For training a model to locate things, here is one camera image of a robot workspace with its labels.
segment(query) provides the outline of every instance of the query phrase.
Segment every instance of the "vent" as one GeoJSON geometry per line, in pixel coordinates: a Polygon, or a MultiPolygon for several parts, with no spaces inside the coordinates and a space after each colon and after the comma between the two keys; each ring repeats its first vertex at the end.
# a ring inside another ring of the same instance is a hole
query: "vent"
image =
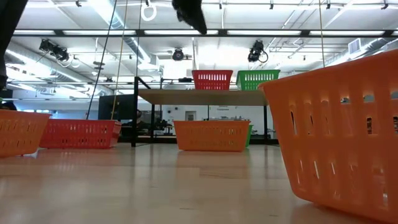
{"type": "Polygon", "coordinates": [[[356,39],[348,44],[349,54],[355,54],[361,50],[361,39],[356,39]]]}

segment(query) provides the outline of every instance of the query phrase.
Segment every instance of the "shelf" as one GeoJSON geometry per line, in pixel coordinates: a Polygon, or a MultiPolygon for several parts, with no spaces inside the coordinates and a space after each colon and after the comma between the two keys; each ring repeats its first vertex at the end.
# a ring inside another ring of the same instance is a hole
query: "shelf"
{"type": "Polygon", "coordinates": [[[268,105],[263,92],[259,90],[139,90],[138,95],[154,105],[268,105]]]}

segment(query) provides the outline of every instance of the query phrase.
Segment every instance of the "wooden floor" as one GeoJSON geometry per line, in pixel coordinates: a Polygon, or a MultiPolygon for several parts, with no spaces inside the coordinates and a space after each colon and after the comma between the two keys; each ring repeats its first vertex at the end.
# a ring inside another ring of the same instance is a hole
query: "wooden floor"
{"type": "Polygon", "coordinates": [[[2,224],[373,223],[296,198],[278,147],[173,144],[0,159],[2,224]]]}

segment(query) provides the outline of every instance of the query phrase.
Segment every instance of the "red basket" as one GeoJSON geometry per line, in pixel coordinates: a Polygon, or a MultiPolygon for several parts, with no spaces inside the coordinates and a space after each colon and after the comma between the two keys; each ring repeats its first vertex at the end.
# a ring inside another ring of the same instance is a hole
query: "red basket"
{"type": "Polygon", "coordinates": [[[40,147],[71,149],[109,149],[118,143],[121,123],[50,119],[40,147]]]}
{"type": "Polygon", "coordinates": [[[232,70],[193,70],[196,90],[229,90],[232,70]]]}
{"type": "Polygon", "coordinates": [[[0,110],[0,157],[34,153],[50,114],[0,110]]]}

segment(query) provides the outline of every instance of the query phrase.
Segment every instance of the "spotlight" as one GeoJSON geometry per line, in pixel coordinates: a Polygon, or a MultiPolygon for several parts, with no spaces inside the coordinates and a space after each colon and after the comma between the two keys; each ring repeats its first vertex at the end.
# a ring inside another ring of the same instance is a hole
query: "spotlight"
{"type": "Polygon", "coordinates": [[[268,54],[264,51],[264,44],[262,43],[262,40],[256,40],[253,47],[250,49],[248,61],[249,62],[260,61],[261,63],[266,63],[268,61],[268,54]],[[260,56],[263,53],[267,56],[267,59],[265,61],[260,60],[260,56]]]}
{"type": "Polygon", "coordinates": [[[46,54],[54,56],[57,60],[61,62],[66,62],[69,60],[68,49],[53,44],[49,40],[42,40],[39,50],[43,51],[46,54]]]}
{"type": "Polygon", "coordinates": [[[180,48],[175,49],[173,54],[173,60],[181,61],[183,59],[184,59],[184,53],[182,52],[182,49],[180,48]]]}

